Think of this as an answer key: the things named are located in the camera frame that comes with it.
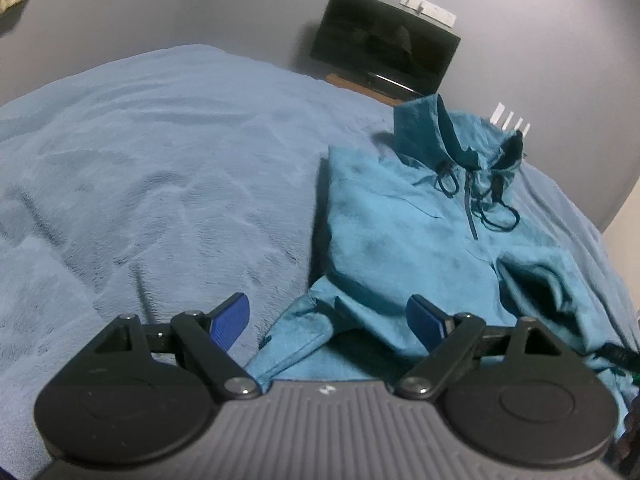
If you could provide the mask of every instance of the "fleece blanket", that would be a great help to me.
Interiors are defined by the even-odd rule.
[[[393,110],[209,46],[110,63],[0,108],[0,466],[49,457],[37,393],[114,316],[163,322],[248,295],[241,365],[321,276],[330,144],[393,158]],[[522,211],[630,308],[599,233],[529,164]]]

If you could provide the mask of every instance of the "television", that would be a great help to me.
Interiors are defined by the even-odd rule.
[[[377,0],[329,0],[313,59],[388,96],[435,93],[460,38],[444,25]]]

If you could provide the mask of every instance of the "hoodie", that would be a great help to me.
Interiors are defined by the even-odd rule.
[[[330,148],[324,275],[249,362],[261,387],[396,382],[427,355],[406,322],[412,294],[489,325],[537,317],[585,356],[621,343],[571,254],[511,205],[522,134],[449,113],[437,94],[396,107],[394,129],[399,160]]]

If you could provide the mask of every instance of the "wooden shelf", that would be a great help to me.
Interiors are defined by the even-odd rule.
[[[375,99],[376,101],[379,101],[381,103],[384,103],[385,105],[389,105],[389,106],[397,106],[397,105],[401,105],[404,101],[401,101],[400,99],[393,99],[392,97],[383,95],[381,93],[376,92],[375,90],[372,90],[371,88],[366,88],[364,86],[361,86],[357,83],[351,82],[351,81],[347,81],[344,78],[341,78],[339,75],[337,74],[329,74],[326,77],[326,81],[328,83],[331,83],[334,86],[337,86],[338,88],[346,88],[347,90],[351,90],[353,92],[357,92],[358,94],[362,94],[362,95],[366,95],[368,97],[371,97],[373,99]]]

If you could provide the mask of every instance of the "bolt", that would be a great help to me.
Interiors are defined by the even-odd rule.
[[[406,377],[400,381],[399,387],[412,397],[427,394],[433,388],[432,384],[423,377]]]
[[[225,388],[232,394],[245,396],[254,393],[258,385],[247,377],[233,377],[225,382]]]

